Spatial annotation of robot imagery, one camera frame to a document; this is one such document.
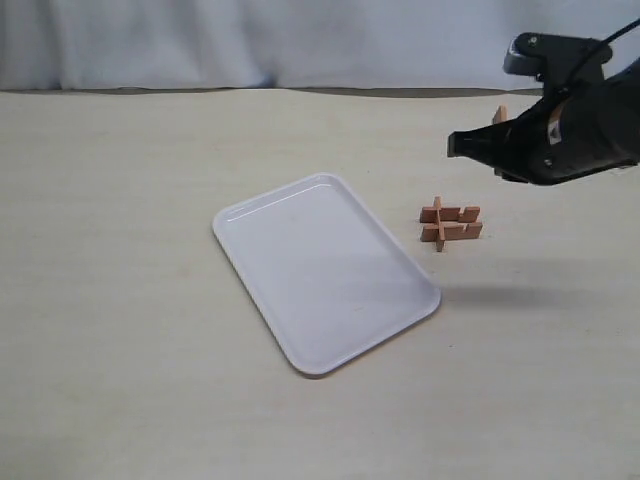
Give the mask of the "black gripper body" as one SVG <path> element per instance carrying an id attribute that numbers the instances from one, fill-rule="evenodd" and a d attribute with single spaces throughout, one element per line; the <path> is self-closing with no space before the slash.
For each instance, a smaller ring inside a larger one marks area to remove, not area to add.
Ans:
<path id="1" fill-rule="evenodd" d="M 540 101 L 516 117 L 513 172 L 522 183 L 556 185 L 639 164 L 639 66 Z"/>

